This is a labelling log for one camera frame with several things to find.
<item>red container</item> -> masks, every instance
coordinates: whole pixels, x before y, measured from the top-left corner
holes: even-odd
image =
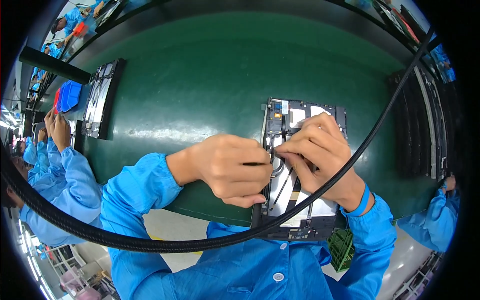
[[[55,114],[58,114],[58,112],[59,112],[57,110],[57,103],[59,101],[59,97],[60,97],[60,89],[58,89],[57,92],[55,93],[55,100],[53,101],[53,108],[54,108],[53,112]]]
[[[78,27],[73,31],[73,35],[74,36],[78,36],[78,37],[82,37],[84,36],[88,31],[88,26],[85,25],[84,22],[80,22],[80,24],[78,24]]]

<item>blue plastic bin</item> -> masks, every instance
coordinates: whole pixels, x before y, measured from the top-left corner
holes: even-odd
[[[61,102],[61,111],[69,111],[72,107],[78,104],[81,90],[82,85],[72,80],[69,80],[62,85],[60,90],[61,99],[59,99],[59,102]]]
[[[61,93],[63,92],[65,85],[66,82],[64,82],[60,87],[59,99],[57,100],[57,112],[61,112]]]

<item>green workbench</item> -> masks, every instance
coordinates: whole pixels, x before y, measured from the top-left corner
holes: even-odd
[[[99,53],[80,68],[93,72],[127,60],[108,140],[84,138],[83,153],[97,181],[151,152],[174,153],[216,133],[260,137],[268,97],[308,100],[347,110],[355,151],[390,98],[385,78],[404,68],[376,46],[329,25],[253,12],[204,15],[164,24]],[[41,110],[48,110],[50,96]],[[428,206],[429,177],[401,180],[389,116],[355,164],[395,218]],[[251,209],[223,204],[203,182],[185,186],[166,209],[248,226]]]

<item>green plastic crate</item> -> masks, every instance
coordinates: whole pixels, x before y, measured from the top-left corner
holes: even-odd
[[[353,234],[350,229],[338,229],[327,239],[328,249],[332,255],[332,266],[337,272],[346,271],[355,252],[352,245]]]

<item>white button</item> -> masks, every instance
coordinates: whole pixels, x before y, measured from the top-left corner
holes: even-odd
[[[276,282],[282,281],[284,278],[285,278],[285,276],[283,276],[282,273],[273,274],[273,280],[275,280]]]

